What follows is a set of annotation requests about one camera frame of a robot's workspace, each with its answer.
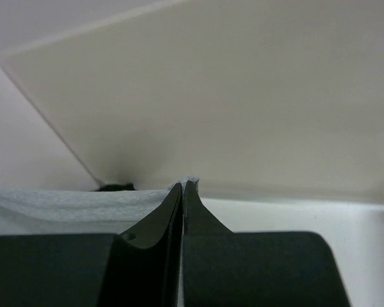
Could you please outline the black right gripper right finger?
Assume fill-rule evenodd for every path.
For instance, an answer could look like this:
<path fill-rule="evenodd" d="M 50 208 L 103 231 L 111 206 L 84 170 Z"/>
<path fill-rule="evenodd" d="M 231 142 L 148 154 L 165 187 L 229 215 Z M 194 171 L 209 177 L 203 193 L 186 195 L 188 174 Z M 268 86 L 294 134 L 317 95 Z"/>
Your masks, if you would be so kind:
<path fill-rule="evenodd" d="M 235 233 L 184 194 L 185 306 L 349 306 L 337 263 L 314 232 Z"/>

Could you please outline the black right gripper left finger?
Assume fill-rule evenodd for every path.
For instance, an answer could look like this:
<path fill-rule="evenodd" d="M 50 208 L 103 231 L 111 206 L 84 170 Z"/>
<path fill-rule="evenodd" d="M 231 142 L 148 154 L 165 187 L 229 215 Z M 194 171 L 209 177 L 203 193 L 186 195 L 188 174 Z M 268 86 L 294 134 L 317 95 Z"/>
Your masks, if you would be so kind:
<path fill-rule="evenodd" d="M 0 306 L 175 306 L 182 186 L 121 234 L 0 236 Z"/>

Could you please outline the grey tank top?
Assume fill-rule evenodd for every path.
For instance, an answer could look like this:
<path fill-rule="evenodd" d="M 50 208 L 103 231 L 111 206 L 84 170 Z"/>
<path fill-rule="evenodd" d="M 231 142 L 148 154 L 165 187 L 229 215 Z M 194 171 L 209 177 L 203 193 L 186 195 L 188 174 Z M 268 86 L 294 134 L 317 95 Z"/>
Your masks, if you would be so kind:
<path fill-rule="evenodd" d="M 169 192 L 169 187 L 108 192 L 0 187 L 0 235 L 122 233 Z"/>

